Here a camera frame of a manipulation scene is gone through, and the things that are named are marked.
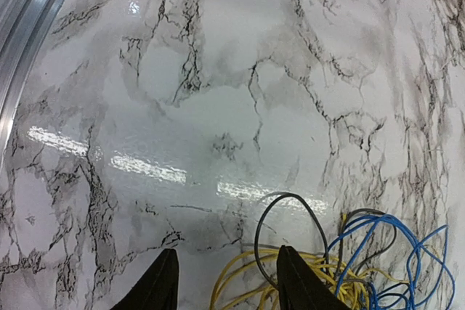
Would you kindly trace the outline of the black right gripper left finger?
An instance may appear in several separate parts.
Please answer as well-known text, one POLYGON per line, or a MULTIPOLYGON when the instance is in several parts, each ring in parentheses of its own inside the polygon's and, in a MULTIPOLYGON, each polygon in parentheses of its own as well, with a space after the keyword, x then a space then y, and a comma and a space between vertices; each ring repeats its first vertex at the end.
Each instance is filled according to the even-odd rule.
POLYGON ((175 249, 166 248, 111 310, 176 310, 178 287, 178 255, 175 249))

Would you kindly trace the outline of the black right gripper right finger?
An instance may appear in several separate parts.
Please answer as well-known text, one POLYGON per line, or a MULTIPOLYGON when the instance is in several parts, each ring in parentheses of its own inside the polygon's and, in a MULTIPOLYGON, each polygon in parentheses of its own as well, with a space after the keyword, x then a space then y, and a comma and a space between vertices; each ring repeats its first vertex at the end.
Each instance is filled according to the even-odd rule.
POLYGON ((291 246, 282 245, 279 249, 277 277, 281 309, 347 309, 291 246))

